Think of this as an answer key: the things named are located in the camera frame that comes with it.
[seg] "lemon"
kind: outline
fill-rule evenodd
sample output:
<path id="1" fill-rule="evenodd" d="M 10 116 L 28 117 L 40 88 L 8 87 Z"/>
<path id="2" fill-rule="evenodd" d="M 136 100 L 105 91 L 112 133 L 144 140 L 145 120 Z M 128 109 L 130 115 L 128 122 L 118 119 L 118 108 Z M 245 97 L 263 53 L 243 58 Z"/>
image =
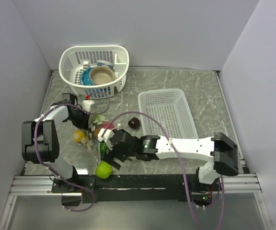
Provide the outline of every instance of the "lemon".
<path id="1" fill-rule="evenodd" d="M 86 143 L 88 140 L 87 136 L 80 130 L 75 131 L 75 133 L 73 134 L 73 139 L 75 142 L 78 143 Z"/>
<path id="2" fill-rule="evenodd" d="M 112 166 L 104 161 L 101 161 L 95 170 L 95 175 L 101 179 L 107 179 L 112 172 Z"/>

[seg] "marble surface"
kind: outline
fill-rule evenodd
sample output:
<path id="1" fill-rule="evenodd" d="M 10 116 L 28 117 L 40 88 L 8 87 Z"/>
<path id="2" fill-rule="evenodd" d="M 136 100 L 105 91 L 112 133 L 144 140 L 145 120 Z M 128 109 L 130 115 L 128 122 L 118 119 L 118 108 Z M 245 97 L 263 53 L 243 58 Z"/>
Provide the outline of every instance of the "marble surface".
<path id="1" fill-rule="evenodd" d="M 59 73 L 53 73 L 52 83 L 45 101 L 44 111 L 61 99 L 63 92 L 71 92 L 70 87 L 61 79 Z M 112 119 L 124 111 L 139 111 L 138 94 L 142 91 L 178 88 L 184 91 L 199 138 L 213 136 L 222 132 L 234 140 L 229 118 L 223 102 L 215 72 L 199 70 L 173 69 L 129 69 L 124 89 L 111 98 L 111 106 L 104 114 Z M 94 112 L 106 107 L 105 99 L 95 100 Z M 142 129 L 133 131 L 127 125 L 135 115 L 126 115 L 118 119 L 121 128 L 132 135 L 141 136 Z M 94 174 L 98 162 L 96 147 L 87 147 L 73 140 L 76 131 L 71 122 L 65 122 L 57 128 L 60 155 L 76 167 L 79 174 Z M 195 173 L 196 168 L 204 165 L 203 161 L 183 159 L 186 172 Z M 171 174 L 182 173 L 178 159 L 143 162 L 133 159 L 121 163 L 121 169 L 114 169 L 114 174 Z M 31 162 L 26 164 L 25 175 L 48 175 L 50 171 Z"/>

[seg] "white laundry basket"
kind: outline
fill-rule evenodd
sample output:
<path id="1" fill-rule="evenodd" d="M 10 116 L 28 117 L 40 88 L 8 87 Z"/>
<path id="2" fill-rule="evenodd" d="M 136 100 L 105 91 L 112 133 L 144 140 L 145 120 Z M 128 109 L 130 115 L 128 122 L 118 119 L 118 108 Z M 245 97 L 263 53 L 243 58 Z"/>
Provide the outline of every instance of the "white laundry basket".
<path id="1" fill-rule="evenodd" d="M 180 89 L 150 90 L 138 95 L 139 111 L 150 115 L 166 130 L 170 138 L 198 138 L 194 120 L 184 92 Z M 163 133 L 159 126 L 140 116 L 144 135 Z"/>
<path id="2" fill-rule="evenodd" d="M 103 85 L 81 85 L 81 74 L 88 68 L 87 65 L 95 67 L 97 60 L 106 60 L 114 63 L 115 80 Z M 112 97 L 115 93 L 115 88 L 118 92 L 123 89 L 128 65 L 128 52 L 121 46 L 73 46 L 62 54 L 59 61 L 59 74 L 76 95 L 105 92 L 109 97 Z M 102 93 L 94 93 L 91 96 L 92 99 L 105 97 Z"/>

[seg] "bowl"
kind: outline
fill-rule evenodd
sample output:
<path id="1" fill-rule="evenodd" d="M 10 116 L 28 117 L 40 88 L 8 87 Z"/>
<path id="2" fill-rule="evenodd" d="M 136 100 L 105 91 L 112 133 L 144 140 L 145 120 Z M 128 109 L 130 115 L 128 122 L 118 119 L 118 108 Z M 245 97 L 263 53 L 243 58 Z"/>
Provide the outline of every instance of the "bowl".
<path id="1" fill-rule="evenodd" d="M 115 73 L 107 66 L 93 67 L 89 76 L 93 85 L 107 84 L 115 79 Z"/>
<path id="2" fill-rule="evenodd" d="M 109 62 L 109 61 L 105 61 L 105 60 L 98 60 L 96 62 L 97 66 L 107 66 L 109 69 L 113 69 L 114 68 L 114 64 Z"/>
<path id="3" fill-rule="evenodd" d="M 86 69 L 80 76 L 80 83 L 81 85 L 93 85 L 91 80 L 90 80 L 90 71 L 93 69 L 92 68 L 88 68 Z"/>

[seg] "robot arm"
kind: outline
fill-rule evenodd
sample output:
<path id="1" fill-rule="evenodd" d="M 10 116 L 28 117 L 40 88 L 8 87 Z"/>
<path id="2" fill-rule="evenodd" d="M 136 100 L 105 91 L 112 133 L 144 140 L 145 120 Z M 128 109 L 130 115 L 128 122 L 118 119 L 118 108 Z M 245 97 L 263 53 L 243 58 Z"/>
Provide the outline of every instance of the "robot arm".
<path id="1" fill-rule="evenodd" d="M 62 100 L 53 104 L 65 104 L 56 108 L 41 123 L 38 128 L 38 149 L 43 162 L 58 172 L 66 180 L 76 183 L 78 174 L 76 169 L 59 156 L 59 142 L 56 127 L 62 122 L 71 121 L 79 129 L 88 129 L 90 115 L 66 104 L 77 103 L 77 97 L 70 93 L 62 94 Z M 90 111 L 92 100 L 85 100 L 82 108 Z M 39 164 L 35 153 L 34 129 L 36 122 L 26 121 L 22 124 L 22 156 L 25 161 Z M 146 135 L 141 138 L 133 137 L 124 130 L 112 131 L 101 129 L 98 140 L 104 141 L 108 151 L 103 160 L 116 169 L 120 164 L 115 158 L 124 162 L 128 157 L 136 157 L 138 160 L 150 161 L 166 158 L 176 158 L 177 155 L 171 148 L 171 143 L 180 152 L 181 158 L 199 159 L 206 164 L 197 169 L 198 180 L 203 184 L 212 184 L 220 175 L 238 175 L 237 145 L 222 133 L 215 133 L 214 137 L 203 139 L 170 139 L 156 135 Z"/>
<path id="2" fill-rule="evenodd" d="M 71 93 L 63 93 L 62 100 L 52 104 L 51 108 L 58 104 L 77 104 L 77 97 Z M 90 111 L 92 104 L 92 100 L 85 100 L 82 103 L 82 108 L 86 111 Z M 38 138 L 40 139 L 38 140 L 38 148 L 41 159 L 65 179 L 76 177 L 75 175 L 77 175 L 77 172 L 72 165 L 69 165 L 59 156 L 59 142 L 56 128 L 62 122 L 69 120 L 79 129 L 88 129 L 89 117 L 89 114 L 65 105 L 51 112 L 40 123 L 38 128 Z M 22 156 L 25 161 L 31 161 L 34 164 L 39 164 L 34 143 L 34 129 L 39 119 L 40 117 L 34 121 L 26 121 L 22 124 Z"/>
<path id="3" fill-rule="evenodd" d="M 181 158 L 203 160 L 206 164 L 197 169 L 200 183 L 212 184 L 220 175 L 238 175 L 237 145 L 222 133 L 203 139 L 176 139 L 169 141 L 165 137 L 146 135 L 141 138 L 133 137 L 124 130 L 114 133 L 107 130 L 103 137 L 101 129 L 98 140 L 105 141 L 108 151 L 103 160 L 113 167 L 120 169 L 114 158 L 124 162 L 127 157 L 138 160 L 162 160 L 177 158 L 171 143 L 179 151 Z"/>

